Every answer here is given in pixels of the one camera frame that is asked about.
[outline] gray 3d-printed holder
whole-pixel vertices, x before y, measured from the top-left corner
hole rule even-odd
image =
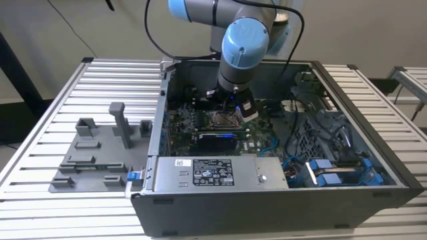
[[[124,191],[126,175],[146,164],[152,122],[129,125],[125,105],[112,102],[108,112],[116,126],[96,125],[92,118],[80,118],[76,136],[48,191],[50,193]],[[133,182],[132,191],[141,189]]]

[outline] metal rail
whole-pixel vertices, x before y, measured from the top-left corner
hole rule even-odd
[[[324,66],[349,99],[427,188],[427,137],[357,70]],[[0,239],[145,240],[124,192],[49,193],[78,117],[113,124],[108,105],[125,102],[130,124],[153,119],[160,62],[94,59],[78,67],[53,106],[0,174]],[[427,239],[427,192],[381,210],[356,229],[198,236],[198,240]]]
[[[427,104],[427,68],[395,67],[388,75]]]

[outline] power supply label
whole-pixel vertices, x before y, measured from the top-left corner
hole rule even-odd
[[[233,186],[230,159],[193,159],[192,184],[194,186]]]

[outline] white label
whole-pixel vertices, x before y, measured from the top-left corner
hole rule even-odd
[[[192,160],[190,159],[174,159],[174,166],[177,167],[190,167]]]

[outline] blue led light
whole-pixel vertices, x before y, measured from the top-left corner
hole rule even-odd
[[[234,135],[216,135],[218,138],[232,138]]]

